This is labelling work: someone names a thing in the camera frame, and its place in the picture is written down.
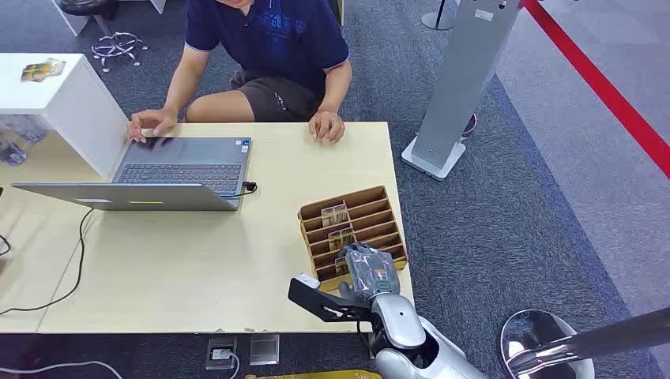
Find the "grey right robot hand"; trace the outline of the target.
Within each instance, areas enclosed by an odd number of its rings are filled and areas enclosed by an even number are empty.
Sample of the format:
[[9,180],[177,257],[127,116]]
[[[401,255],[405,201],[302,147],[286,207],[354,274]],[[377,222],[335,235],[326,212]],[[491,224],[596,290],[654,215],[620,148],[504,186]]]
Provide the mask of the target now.
[[399,295],[401,284],[390,253],[356,242],[344,246],[336,262],[346,264],[351,283],[340,282],[342,298],[372,304],[375,297],[384,294]]

